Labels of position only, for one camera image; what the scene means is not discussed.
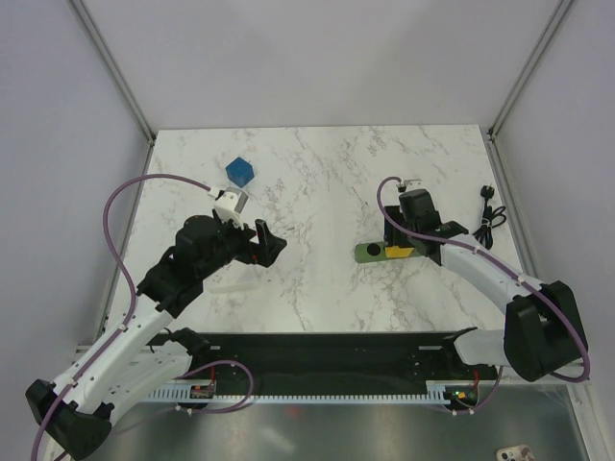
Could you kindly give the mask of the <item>yellow cube adapter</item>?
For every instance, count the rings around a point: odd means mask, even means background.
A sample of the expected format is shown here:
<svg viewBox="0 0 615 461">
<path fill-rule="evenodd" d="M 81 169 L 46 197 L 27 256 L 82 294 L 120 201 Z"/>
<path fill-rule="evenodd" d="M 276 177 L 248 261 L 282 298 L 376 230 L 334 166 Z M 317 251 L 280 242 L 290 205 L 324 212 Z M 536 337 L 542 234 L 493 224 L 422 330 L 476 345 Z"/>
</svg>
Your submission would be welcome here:
<svg viewBox="0 0 615 461">
<path fill-rule="evenodd" d="M 408 258 L 414 252 L 412 247 L 391 246 L 384 248 L 385 255 L 388 259 Z"/>
</svg>

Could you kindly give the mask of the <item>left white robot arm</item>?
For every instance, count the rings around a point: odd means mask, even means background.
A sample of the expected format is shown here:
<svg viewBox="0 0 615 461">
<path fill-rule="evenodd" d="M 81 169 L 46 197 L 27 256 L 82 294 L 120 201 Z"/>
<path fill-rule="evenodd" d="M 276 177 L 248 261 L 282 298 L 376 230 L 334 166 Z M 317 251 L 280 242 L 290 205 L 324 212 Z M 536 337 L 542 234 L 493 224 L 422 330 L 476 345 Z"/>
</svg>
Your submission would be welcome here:
<svg viewBox="0 0 615 461">
<path fill-rule="evenodd" d="M 249 228 L 217 215 L 188 218 L 174 245 L 137 286 L 135 293 L 144 303 L 132 302 L 124 317 L 70 369 L 27 388 L 25 398 L 39 434 L 48 434 L 73 459 L 86 459 L 109 437 L 121 410 L 175 376 L 206 374 L 209 352 L 181 346 L 177 352 L 157 353 L 142 366 L 139 391 L 122 388 L 112 393 L 113 379 L 124 375 L 140 350 L 203 293 L 205 279 L 233 261 L 269 267 L 286 245 L 261 219 Z"/>
</svg>

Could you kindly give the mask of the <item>blue cube adapter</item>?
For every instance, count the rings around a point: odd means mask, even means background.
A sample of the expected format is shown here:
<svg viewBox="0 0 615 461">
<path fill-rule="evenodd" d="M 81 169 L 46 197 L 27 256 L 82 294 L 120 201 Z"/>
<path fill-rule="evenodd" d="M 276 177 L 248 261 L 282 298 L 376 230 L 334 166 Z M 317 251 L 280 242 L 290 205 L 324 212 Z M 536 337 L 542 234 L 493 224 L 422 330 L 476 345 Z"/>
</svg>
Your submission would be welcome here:
<svg viewBox="0 0 615 461">
<path fill-rule="evenodd" d="M 252 164 L 241 157 L 231 161 L 225 167 L 225 171 L 228 179 L 238 187 L 246 186 L 255 177 Z"/>
</svg>

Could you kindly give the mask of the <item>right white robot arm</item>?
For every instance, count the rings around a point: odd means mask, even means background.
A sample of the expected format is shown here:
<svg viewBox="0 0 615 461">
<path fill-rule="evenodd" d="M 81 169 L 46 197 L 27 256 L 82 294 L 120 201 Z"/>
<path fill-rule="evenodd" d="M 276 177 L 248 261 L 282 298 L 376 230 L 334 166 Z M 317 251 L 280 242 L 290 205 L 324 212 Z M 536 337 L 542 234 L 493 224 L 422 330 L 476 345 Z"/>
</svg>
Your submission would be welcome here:
<svg viewBox="0 0 615 461">
<path fill-rule="evenodd" d="M 500 329 L 470 329 L 440 353 L 442 371 L 459 378 L 475 365 L 511 368 L 534 382 L 580 361 L 577 382 L 589 377 L 588 345 L 573 290 L 557 280 L 546 283 L 525 274 L 483 247 L 455 221 L 442 222 L 430 193 L 404 191 L 399 214 L 386 217 L 393 229 L 408 237 L 411 246 L 435 264 L 458 274 L 504 314 Z"/>
</svg>

